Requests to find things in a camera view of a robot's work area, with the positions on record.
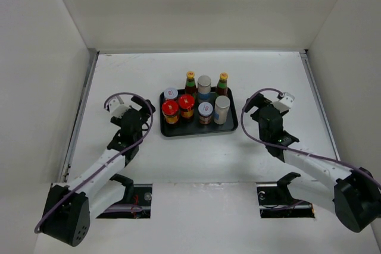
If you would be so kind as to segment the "red lid sauce jar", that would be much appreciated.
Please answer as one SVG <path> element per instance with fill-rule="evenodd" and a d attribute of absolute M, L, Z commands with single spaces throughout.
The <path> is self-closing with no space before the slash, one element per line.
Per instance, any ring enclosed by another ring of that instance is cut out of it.
<path fill-rule="evenodd" d="M 184 94 L 179 97 L 178 105 L 183 121 L 190 122 L 194 118 L 195 99 L 192 95 Z"/>
<path fill-rule="evenodd" d="M 166 100 L 162 106 L 161 111 L 165 121 L 169 125 L 175 125 L 179 121 L 179 106 L 174 100 Z"/>

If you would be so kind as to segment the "white lid small jar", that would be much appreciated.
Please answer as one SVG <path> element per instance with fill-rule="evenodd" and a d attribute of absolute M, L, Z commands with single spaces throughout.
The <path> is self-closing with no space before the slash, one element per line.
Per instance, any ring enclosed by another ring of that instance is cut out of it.
<path fill-rule="evenodd" d="M 178 90 L 174 87 L 168 87 L 163 91 L 165 101 L 177 101 L 179 93 Z"/>
<path fill-rule="evenodd" d="M 213 106 L 209 102 L 202 102 L 198 106 L 199 122 L 207 125 L 213 117 Z"/>

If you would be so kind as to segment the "silver lid white canister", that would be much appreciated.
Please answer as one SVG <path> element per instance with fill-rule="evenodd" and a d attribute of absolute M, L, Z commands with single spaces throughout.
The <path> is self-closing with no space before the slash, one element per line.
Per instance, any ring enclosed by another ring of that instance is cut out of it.
<path fill-rule="evenodd" d="M 227 96 L 218 96 L 214 102 L 214 122 L 223 125 L 227 120 L 230 108 L 230 99 Z"/>

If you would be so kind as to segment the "yellow cap sauce bottle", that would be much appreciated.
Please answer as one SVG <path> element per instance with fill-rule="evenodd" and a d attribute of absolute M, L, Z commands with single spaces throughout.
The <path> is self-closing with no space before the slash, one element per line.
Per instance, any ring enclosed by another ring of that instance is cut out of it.
<path fill-rule="evenodd" d="M 197 86 L 195 83 L 195 73 L 193 71 L 186 73 L 185 93 L 196 98 Z"/>
<path fill-rule="evenodd" d="M 227 86 L 227 79 L 228 79 L 227 73 L 221 73 L 219 77 L 219 81 L 216 86 L 216 95 L 217 96 L 226 96 L 228 92 L 228 86 Z"/>

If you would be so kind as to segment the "silver lid blue label canister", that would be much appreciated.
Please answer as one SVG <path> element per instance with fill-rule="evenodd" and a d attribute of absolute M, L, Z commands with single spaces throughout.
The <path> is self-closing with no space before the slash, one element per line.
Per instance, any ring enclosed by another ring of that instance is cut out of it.
<path fill-rule="evenodd" d="M 203 75 L 198 78 L 197 82 L 197 99 L 199 103 L 208 102 L 211 93 L 211 79 L 209 76 Z"/>

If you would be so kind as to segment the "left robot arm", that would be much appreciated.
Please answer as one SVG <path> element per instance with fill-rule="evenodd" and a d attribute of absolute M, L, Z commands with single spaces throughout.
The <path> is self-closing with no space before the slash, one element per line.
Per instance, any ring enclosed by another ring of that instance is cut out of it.
<path fill-rule="evenodd" d="M 131 93 L 140 108 L 125 106 L 121 93 L 110 96 L 104 109 L 118 131 L 103 154 L 84 173 L 66 184 L 55 184 L 48 192 L 42 218 L 34 232 L 43 233 L 76 247 L 87 235 L 90 223 L 100 215 L 137 214 L 139 206 L 132 179 L 121 171 L 132 161 L 153 125 L 155 107 L 151 101 Z"/>

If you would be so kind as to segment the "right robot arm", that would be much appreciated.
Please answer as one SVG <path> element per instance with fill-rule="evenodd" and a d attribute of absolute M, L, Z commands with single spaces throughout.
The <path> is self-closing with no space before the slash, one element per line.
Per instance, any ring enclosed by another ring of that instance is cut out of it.
<path fill-rule="evenodd" d="M 283 116 L 295 98 L 277 92 L 277 100 L 267 99 L 257 91 L 246 100 L 242 113 L 252 108 L 251 118 L 258 123 L 259 139 L 267 152 L 301 173 L 289 173 L 277 181 L 276 197 L 285 204 L 302 200 L 335 214 L 349 230 L 359 233 L 380 217 L 380 183 L 364 168 L 314 154 L 283 127 Z"/>

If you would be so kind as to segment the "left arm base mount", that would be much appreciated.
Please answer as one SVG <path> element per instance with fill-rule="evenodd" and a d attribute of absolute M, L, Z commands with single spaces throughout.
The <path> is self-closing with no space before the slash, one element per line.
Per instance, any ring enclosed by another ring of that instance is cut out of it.
<path fill-rule="evenodd" d="M 131 178 L 121 174 L 114 175 L 110 180 L 124 186 L 124 195 L 97 219 L 150 219 L 152 184 L 135 184 Z"/>

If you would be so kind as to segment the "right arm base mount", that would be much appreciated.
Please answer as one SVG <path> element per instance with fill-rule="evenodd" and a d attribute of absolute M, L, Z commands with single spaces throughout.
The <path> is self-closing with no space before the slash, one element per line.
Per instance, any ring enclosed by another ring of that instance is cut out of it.
<path fill-rule="evenodd" d="M 313 205 L 294 199 L 288 186 L 301 174 L 291 172 L 276 182 L 257 184 L 257 198 L 262 219 L 315 218 Z"/>

